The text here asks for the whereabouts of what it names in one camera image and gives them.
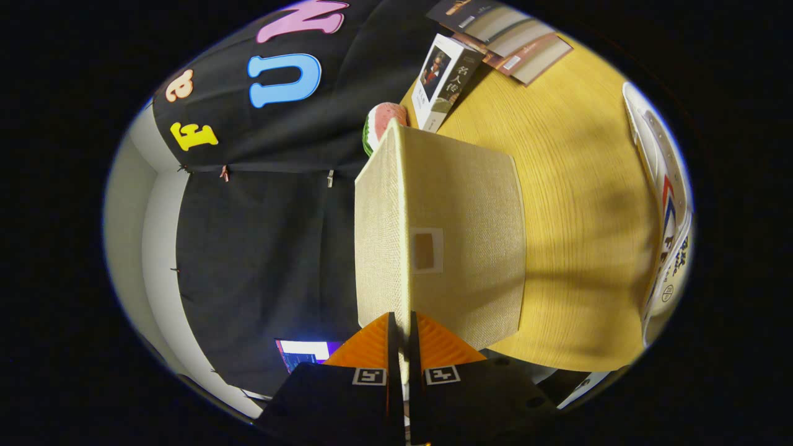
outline orange letter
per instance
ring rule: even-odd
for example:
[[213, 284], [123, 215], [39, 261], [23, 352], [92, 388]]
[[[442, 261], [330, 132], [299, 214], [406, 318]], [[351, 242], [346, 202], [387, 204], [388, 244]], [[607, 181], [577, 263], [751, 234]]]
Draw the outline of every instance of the orange letter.
[[165, 89], [165, 99], [168, 102], [176, 101], [176, 98], [186, 98], [193, 93], [193, 70], [186, 70], [181, 76], [174, 79]]

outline wooden table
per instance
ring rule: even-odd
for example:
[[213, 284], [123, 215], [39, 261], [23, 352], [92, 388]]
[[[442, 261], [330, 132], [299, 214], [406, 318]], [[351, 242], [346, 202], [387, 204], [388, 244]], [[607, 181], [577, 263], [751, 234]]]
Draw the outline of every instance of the wooden table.
[[[490, 348], [548, 367], [615, 370], [642, 351], [660, 218], [630, 138], [626, 79], [560, 37], [573, 51], [528, 87], [482, 64], [438, 134], [509, 153], [518, 168], [523, 308], [519, 331]], [[401, 104], [415, 126], [411, 92]]]

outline watermelon slice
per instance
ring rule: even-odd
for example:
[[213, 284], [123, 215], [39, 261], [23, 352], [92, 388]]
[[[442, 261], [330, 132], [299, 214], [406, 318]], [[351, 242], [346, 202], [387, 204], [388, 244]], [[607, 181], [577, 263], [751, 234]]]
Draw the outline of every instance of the watermelon slice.
[[383, 133], [392, 119], [396, 119], [402, 125], [407, 125], [408, 110], [393, 102], [383, 102], [375, 106], [366, 115], [366, 122], [363, 124], [362, 142], [363, 151], [368, 156], [372, 156], [374, 151], [377, 150], [380, 145], [380, 139], [382, 139]]

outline portrait on book cover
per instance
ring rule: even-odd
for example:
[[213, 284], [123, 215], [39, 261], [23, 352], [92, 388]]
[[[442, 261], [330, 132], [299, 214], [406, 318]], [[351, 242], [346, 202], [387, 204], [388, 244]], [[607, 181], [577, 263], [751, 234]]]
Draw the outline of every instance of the portrait on book cover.
[[419, 82], [421, 82], [421, 85], [423, 85], [424, 93], [427, 94], [427, 98], [432, 98], [435, 88], [438, 87], [438, 84], [443, 77], [443, 73], [448, 68], [450, 61], [451, 58], [449, 55], [447, 55], [437, 46], [432, 47], [430, 59], [427, 61], [427, 65], [421, 71], [421, 75], [419, 76]]

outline blue letter u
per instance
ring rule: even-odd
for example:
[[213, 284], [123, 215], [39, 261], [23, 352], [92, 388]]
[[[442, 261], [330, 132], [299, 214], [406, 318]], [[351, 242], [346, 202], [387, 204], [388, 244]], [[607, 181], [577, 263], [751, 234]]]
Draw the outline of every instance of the blue letter u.
[[273, 68], [297, 67], [300, 69], [300, 78], [293, 83], [263, 86], [260, 83], [251, 85], [251, 104], [257, 109], [273, 102], [300, 101], [311, 96], [311, 93], [320, 85], [322, 67], [320, 61], [310, 54], [286, 54], [283, 56], [251, 57], [248, 61], [248, 75], [252, 78], [262, 74], [262, 71]]

